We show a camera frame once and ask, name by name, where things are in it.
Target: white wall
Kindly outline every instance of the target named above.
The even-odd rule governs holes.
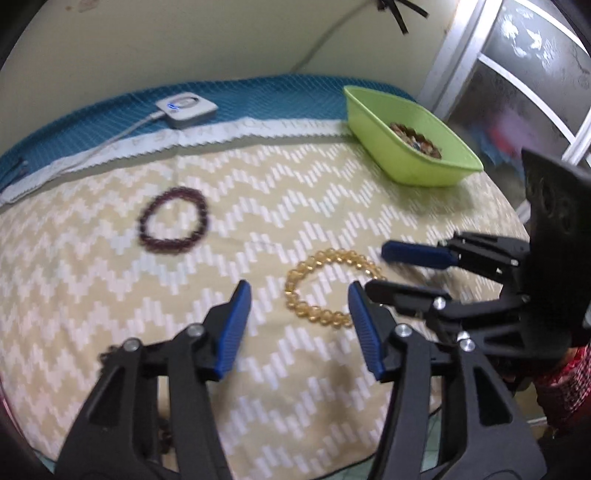
[[[364,0],[49,0],[0,70],[0,153],[72,110],[188,80],[288,72],[322,33]],[[417,95],[457,0],[400,6],[410,34],[371,5],[304,73],[363,77]]]

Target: beige patterned fabric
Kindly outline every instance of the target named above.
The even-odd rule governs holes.
[[[208,198],[210,231],[189,253],[147,253],[139,213],[179,184]],[[174,237],[195,221],[178,201],[150,228]],[[212,388],[230,467],[236,479],[318,477],[373,453],[390,386],[365,369],[354,331],[285,308],[285,274],[320,249],[379,262],[387,239],[434,244],[455,229],[525,236],[487,175],[449,189],[402,187],[353,143],[178,155],[63,183],[0,215],[0,375],[29,442],[56,458],[108,345],[171,338],[245,278],[253,293],[245,337],[234,371]],[[458,271],[382,266],[391,280],[445,286],[464,300],[498,294]],[[367,280],[359,275],[326,266],[301,294],[347,311],[346,287]]]

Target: blue gripper pad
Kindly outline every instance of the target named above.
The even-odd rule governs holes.
[[[382,245],[382,258],[388,263],[404,263],[436,270],[457,267],[457,256],[447,248],[395,240],[388,240]]]
[[[241,280],[230,301],[212,307],[203,321],[203,326],[216,343],[213,370],[218,380],[232,369],[251,311],[251,301],[251,286],[246,280]]]
[[[380,381],[386,371],[384,365],[384,344],[380,338],[379,332],[372,321],[370,299],[367,298],[363,287],[358,281],[349,285],[349,312],[351,319],[355,325],[355,332],[359,339],[363,358],[368,370],[374,374],[377,381]],[[390,317],[392,328],[396,325],[392,317]]]

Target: beaded bracelet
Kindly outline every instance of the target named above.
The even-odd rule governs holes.
[[[321,250],[316,252],[313,256],[308,257],[305,262],[297,264],[295,269],[289,270],[285,280],[285,298],[287,299],[287,308],[295,311],[295,314],[300,318],[307,318],[309,322],[319,323],[321,325],[332,325],[339,329],[342,326],[351,328],[353,322],[351,315],[343,312],[331,312],[327,309],[322,309],[317,305],[309,305],[306,301],[301,301],[299,294],[296,292],[297,284],[303,280],[308,273],[313,272],[316,268],[320,268],[325,264],[341,263],[355,267],[357,270],[363,270],[365,274],[375,280],[386,280],[382,275],[381,269],[371,260],[368,260],[363,255],[359,255],[354,250],[335,250],[329,248],[328,250]]]
[[[154,238],[147,233],[146,225],[148,219],[162,205],[174,199],[182,199],[197,207],[199,224],[191,235],[184,238],[160,239]],[[173,187],[170,190],[158,195],[142,212],[139,218],[139,241],[147,250],[154,253],[179,254],[190,250],[207,231],[207,202],[203,194],[196,189],[189,187]]]

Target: green plastic tray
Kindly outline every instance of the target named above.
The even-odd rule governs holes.
[[[455,185],[483,170],[476,154],[435,115],[410,100],[367,88],[346,86],[349,128],[394,181],[421,187]],[[404,124],[441,150],[441,160],[428,157],[402,141],[389,128]]]

